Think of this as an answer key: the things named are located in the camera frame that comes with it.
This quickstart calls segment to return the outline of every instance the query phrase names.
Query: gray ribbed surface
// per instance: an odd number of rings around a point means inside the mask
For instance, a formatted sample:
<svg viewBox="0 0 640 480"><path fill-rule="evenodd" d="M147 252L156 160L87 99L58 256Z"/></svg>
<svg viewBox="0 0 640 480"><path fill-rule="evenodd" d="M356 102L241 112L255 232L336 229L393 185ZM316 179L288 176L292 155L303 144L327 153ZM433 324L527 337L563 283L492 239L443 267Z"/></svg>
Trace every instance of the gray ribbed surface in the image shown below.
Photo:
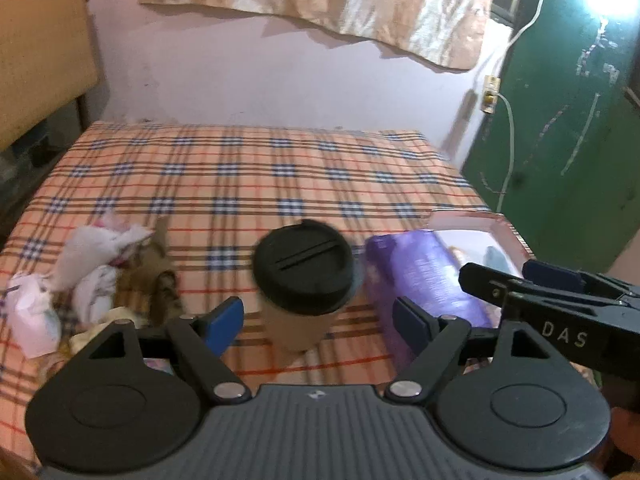
<svg viewBox="0 0 640 480"><path fill-rule="evenodd" d="M325 395L317 400L309 396L317 391ZM587 466L549 476L604 478ZM89 477L46 468L42 478ZM439 439L420 409L389 404L371 386L270 384L241 406L213 409L197 436L164 461L138 472L100 478L503 480L517 476L458 456Z"/></svg>

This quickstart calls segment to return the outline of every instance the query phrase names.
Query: cup lid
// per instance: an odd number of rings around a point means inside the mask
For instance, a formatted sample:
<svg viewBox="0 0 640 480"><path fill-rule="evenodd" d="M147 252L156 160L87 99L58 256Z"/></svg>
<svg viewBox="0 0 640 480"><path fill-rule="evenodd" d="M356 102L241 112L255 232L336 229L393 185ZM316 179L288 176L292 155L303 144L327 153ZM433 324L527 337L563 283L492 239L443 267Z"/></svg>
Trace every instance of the cup lid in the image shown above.
<svg viewBox="0 0 640 480"><path fill-rule="evenodd" d="M339 309L357 288L347 240L316 220L271 231L256 245L252 264L262 293L277 306L304 316Z"/></svg>

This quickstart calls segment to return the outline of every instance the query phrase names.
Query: purple package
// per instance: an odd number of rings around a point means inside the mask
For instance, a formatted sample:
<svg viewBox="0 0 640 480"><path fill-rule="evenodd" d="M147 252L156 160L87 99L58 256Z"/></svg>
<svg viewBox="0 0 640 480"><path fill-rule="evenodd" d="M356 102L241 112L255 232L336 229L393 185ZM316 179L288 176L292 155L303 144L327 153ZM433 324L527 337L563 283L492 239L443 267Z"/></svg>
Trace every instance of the purple package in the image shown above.
<svg viewBox="0 0 640 480"><path fill-rule="evenodd" d="M367 297L397 371L415 358L394 328L392 308L399 296L435 317L454 314L472 326L491 326L481 301L460 288L459 265L433 231L373 236L365 243L365 261Z"/></svg>

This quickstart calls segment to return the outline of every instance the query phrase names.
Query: silver screw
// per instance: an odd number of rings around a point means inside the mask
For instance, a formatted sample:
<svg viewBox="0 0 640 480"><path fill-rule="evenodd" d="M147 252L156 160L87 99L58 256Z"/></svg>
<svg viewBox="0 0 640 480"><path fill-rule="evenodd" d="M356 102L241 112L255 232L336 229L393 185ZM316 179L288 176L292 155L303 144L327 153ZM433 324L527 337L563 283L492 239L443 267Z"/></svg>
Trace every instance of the silver screw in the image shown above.
<svg viewBox="0 0 640 480"><path fill-rule="evenodd" d="M414 381L396 381L389 386L389 391L396 397L417 397L422 392L422 387Z"/></svg>
<svg viewBox="0 0 640 480"><path fill-rule="evenodd" d="M237 399L244 395L244 384L240 383L220 383L213 388L213 393L220 399Z"/></svg>

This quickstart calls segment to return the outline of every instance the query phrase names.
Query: checkered bedsheet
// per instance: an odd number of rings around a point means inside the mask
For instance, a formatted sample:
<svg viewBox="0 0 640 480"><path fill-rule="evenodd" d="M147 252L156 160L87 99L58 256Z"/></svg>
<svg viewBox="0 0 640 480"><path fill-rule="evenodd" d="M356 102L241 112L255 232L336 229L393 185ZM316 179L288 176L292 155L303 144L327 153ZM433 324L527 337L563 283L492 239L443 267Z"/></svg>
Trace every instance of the checkered bedsheet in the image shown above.
<svg viewBox="0 0 640 480"><path fill-rule="evenodd" d="M318 348L278 354L257 312L250 255L271 229L314 218L357 252L366 238L424 225L435 208L485 209L417 132L352 132L95 123L36 193L0 255L0 290L18 270L47 272L72 230L109 209L153 227L170 215L169 246L187 308L207 312L230 295L244 301L244 331L226 363L252 388L265 382L384 384L394 375L374 310L362 294ZM116 306L145 309L120 290ZM65 335L76 330L66 298ZM0 446L36 463L24 432L36 364L0 319Z"/></svg>

